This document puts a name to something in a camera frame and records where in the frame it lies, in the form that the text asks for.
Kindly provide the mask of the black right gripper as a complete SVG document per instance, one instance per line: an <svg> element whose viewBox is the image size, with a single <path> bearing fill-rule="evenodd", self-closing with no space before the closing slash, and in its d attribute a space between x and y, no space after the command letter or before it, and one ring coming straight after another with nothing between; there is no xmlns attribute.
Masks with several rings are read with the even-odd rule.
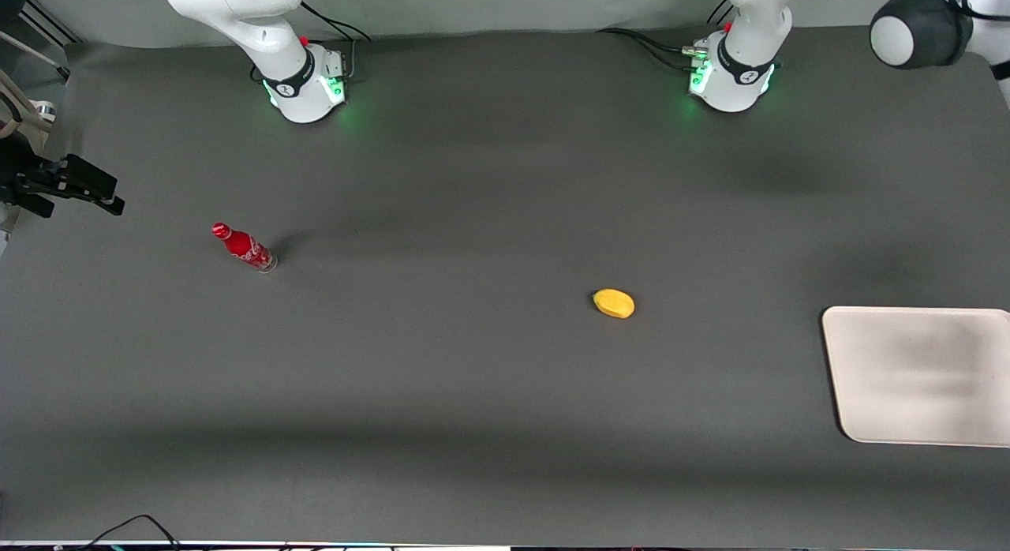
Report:
<svg viewBox="0 0 1010 551"><path fill-rule="evenodd" d="M11 133L1 141L2 203L21 207L49 219L54 203L46 195L96 205L112 216L122 216L125 202L115 196L117 179L100 167L74 154L49 160L36 155L28 138Z"/></svg>

